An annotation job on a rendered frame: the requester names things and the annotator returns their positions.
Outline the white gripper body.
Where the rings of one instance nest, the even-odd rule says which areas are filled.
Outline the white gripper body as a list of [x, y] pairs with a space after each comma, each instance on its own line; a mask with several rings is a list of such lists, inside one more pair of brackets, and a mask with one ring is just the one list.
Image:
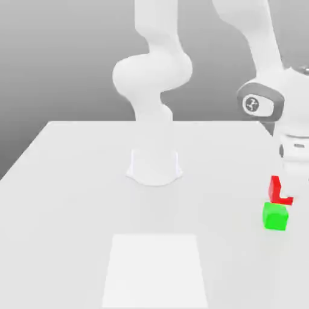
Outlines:
[[309, 181], [309, 161], [283, 160], [282, 167], [285, 181]]

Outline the small red cube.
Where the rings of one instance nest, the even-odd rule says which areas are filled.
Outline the small red cube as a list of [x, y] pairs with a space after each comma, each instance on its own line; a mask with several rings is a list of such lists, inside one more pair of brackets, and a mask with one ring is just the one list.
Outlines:
[[270, 185], [268, 189], [269, 199], [271, 203], [291, 206], [293, 204], [293, 197], [281, 197], [281, 182], [278, 176], [272, 175], [270, 178]]

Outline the small green cube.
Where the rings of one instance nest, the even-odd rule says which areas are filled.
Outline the small green cube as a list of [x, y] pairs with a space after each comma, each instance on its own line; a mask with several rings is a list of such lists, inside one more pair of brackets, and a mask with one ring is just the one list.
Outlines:
[[288, 222], [285, 205], [265, 202], [263, 207], [263, 225], [266, 229], [284, 231]]

